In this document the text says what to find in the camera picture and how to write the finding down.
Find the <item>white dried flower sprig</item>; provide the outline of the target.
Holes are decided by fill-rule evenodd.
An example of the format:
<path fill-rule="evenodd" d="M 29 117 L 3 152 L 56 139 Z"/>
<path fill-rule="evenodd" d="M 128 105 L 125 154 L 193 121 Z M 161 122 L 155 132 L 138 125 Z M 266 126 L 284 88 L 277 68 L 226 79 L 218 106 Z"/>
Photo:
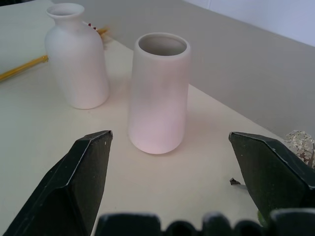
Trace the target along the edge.
<path fill-rule="evenodd" d="M 233 149 L 243 148 L 258 152 L 254 145 L 262 144 L 277 160 L 285 164 L 311 189 L 315 189 L 315 140 L 304 131 L 292 131 L 284 143 L 256 134 L 231 132 L 229 141 Z"/>

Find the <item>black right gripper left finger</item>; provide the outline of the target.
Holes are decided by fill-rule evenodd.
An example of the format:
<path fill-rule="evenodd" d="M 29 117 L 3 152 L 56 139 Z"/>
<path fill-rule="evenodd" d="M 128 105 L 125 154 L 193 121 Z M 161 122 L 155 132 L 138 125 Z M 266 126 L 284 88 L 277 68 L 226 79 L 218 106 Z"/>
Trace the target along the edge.
<path fill-rule="evenodd" d="M 103 197 L 111 130 L 86 135 L 43 177 L 3 236 L 90 236 Z"/>

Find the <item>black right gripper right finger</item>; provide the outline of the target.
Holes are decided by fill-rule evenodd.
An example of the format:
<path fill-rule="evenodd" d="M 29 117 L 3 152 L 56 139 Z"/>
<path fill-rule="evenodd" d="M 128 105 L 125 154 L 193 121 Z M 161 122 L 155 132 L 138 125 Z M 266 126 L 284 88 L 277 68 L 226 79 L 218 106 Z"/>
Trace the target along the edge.
<path fill-rule="evenodd" d="M 276 139 L 231 132 L 247 190 L 264 220 L 283 208 L 315 208 L 315 170 Z"/>

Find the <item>white cylindrical ceramic vase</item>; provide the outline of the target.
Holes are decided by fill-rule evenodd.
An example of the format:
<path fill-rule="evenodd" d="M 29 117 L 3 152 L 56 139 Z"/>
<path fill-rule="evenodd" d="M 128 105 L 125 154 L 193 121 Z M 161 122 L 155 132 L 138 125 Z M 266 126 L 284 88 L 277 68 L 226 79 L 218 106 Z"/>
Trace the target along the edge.
<path fill-rule="evenodd" d="M 185 134 L 191 47 L 174 34 L 137 39 L 133 51 L 128 136 L 141 151 L 164 154 Z"/>

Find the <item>yellow stick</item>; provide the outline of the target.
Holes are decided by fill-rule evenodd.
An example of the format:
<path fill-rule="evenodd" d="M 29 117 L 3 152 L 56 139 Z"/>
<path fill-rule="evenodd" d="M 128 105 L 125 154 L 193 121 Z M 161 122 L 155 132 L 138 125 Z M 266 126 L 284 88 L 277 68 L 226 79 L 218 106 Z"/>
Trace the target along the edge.
<path fill-rule="evenodd" d="M 86 23 L 84 22 L 84 24 L 88 25 L 89 27 L 93 28 L 95 31 L 97 31 L 97 33 L 99 34 L 100 38 L 102 40 L 104 40 L 105 38 L 105 35 L 109 32 L 109 28 L 108 27 L 102 27 L 102 28 L 97 28 L 97 27 L 94 27 L 92 26 L 91 23 Z M 41 63 L 46 63 L 48 62 L 49 58 L 47 55 L 42 55 L 36 59 L 33 59 L 31 61 L 28 61 L 27 63 L 24 63 L 18 67 L 15 67 L 9 71 L 6 71 L 2 74 L 0 74 L 0 82 L 3 82 L 13 76 L 16 76 L 17 74 L 20 74 L 32 67 L 35 67 L 37 66 L 38 64 L 41 64 Z"/>

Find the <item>white bottle-shaped ceramic vase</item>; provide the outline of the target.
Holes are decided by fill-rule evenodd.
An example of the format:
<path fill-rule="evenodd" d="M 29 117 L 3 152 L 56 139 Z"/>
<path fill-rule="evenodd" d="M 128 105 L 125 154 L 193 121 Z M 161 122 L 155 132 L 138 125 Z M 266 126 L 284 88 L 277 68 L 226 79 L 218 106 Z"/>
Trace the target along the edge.
<path fill-rule="evenodd" d="M 55 21 L 45 36 L 49 63 L 69 105 L 92 109 L 109 97 L 103 41 L 99 33 L 85 24 L 84 7 L 58 3 L 47 9 Z"/>

